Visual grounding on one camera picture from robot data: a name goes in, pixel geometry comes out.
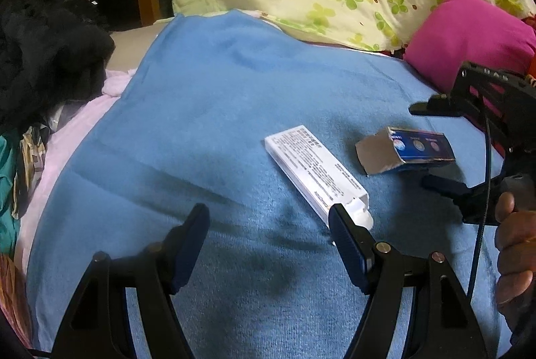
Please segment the person right hand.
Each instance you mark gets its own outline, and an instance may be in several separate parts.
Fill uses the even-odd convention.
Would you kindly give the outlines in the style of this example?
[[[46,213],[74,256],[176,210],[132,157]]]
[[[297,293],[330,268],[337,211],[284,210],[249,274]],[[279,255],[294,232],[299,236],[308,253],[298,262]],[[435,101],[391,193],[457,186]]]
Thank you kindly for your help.
[[[499,222],[495,246],[499,250],[500,279],[496,301],[506,305],[529,291],[535,275],[535,212],[518,210],[511,192],[504,192],[496,205]]]

